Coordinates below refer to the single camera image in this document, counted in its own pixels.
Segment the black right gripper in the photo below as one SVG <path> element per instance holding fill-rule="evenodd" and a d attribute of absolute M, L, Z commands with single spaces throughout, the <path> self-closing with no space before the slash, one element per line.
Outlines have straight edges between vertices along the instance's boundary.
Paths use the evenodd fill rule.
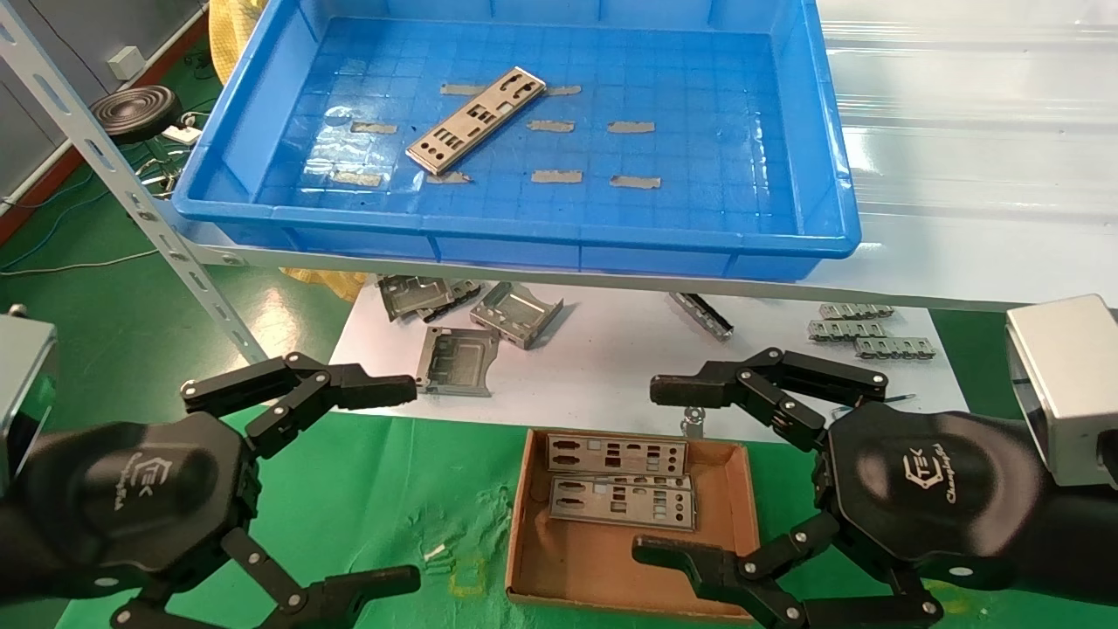
<path fill-rule="evenodd" d="M 818 452 L 825 418 L 796 397 L 855 409 L 884 401 L 887 384 L 878 371 L 767 347 L 742 362 L 705 362 L 695 375 L 656 375 L 650 399 L 737 406 L 803 452 Z M 831 425 L 827 452 L 839 513 L 897 560 L 1003 555 L 1049 489 L 1026 427 L 1010 419 L 866 404 Z M 638 535 L 632 557 L 679 570 L 697 598 L 738 606 L 765 628 L 930 628 L 942 620 L 942 606 L 912 568 L 882 568 L 889 595 L 799 600 L 778 583 L 830 547 L 846 552 L 850 540 L 846 522 L 819 513 L 747 555 Z"/>

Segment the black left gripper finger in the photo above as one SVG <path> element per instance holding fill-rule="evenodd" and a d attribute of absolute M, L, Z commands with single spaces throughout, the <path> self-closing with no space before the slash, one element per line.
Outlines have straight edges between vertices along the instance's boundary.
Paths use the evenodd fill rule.
<path fill-rule="evenodd" d="M 386 409 L 417 398 L 411 375 L 369 377 L 359 363 L 326 365 L 301 353 L 271 358 L 181 389 L 187 411 L 216 418 L 271 402 L 246 426 L 245 441 L 269 459 L 333 409 Z"/>

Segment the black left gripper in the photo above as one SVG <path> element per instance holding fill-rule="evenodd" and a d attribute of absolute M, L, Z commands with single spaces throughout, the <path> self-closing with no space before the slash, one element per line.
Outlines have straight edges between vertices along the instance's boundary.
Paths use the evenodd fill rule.
<path fill-rule="evenodd" d="M 112 628 L 215 628 L 165 606 L 233 560 L 275 602 L 259 628 L 352 628 L 376 598 L 419 590 L 414 565 L 300 587 L 245 530 L 259 493 L 249 446 L 203 411 L 45 435 L 9 490 L 9 597 L 144 588 L 116 610 Z"/>

